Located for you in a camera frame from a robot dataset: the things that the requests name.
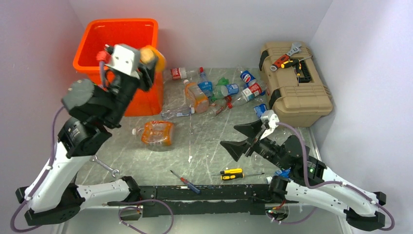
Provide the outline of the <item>orange juice bottle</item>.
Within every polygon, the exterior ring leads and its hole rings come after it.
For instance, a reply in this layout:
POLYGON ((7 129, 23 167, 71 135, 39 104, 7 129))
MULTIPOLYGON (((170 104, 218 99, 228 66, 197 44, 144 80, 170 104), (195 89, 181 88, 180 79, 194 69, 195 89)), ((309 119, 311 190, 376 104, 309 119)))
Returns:
POLYGON ((167 66, 164 55, 155 47, 147 45, 139 49, 140 61, 148 67, 153 67, 155 72, 163 72, 167 66))

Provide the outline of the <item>large orange label bottle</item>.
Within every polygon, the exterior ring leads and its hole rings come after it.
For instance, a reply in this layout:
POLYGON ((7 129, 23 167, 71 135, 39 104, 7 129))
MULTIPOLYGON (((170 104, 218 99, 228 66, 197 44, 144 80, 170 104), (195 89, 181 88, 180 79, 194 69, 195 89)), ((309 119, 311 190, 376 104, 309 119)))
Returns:
POLYGON ((187 99, 190 101, 196 113, 204 113, 209 108, 209 101, 204 92, 195 82, 190 82, 188 79, 183 81, 184 91, 187 99))

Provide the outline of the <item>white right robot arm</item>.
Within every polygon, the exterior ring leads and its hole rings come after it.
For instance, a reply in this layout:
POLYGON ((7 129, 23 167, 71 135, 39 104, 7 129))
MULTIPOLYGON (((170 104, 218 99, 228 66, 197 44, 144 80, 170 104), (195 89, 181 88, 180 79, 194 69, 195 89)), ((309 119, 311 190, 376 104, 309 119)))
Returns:
POLYGON ((257 120, 235 125, 245 135, 243 141, 221 141, 231 157, 257 153, 280 169, 289 169, 288 177, 275 175, 268 189, 274 202, 295 201, 312 205, 343 217, 347 223, 362 231, 387 231, 394 227, 384 208, 386 195, 369 192, 336 174, 325 163, 309 156, 301 134, 279 120, 257 120))

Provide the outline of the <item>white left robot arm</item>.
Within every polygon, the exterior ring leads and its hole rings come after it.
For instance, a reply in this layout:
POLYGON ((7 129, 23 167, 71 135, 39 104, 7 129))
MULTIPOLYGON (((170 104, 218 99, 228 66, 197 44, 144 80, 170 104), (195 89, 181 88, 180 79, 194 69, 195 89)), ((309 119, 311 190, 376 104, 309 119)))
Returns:
POLYGON ((70 86, 62 99, 70 118, 53 134, 50 158, 30 186, 16 190, 20 205, 28 207, 24 218, 29 230, 63 223, 90 206, 112 202, 132 205, 139 200, 140 189, 131 176, 90 186, 77 185, 73 178, 111 137, 111 129, 120 128, 136 91, 148 91, 160 76, 155 69, 141 67, 137 77, 114 71, 107 88, 88 78, 70 86))

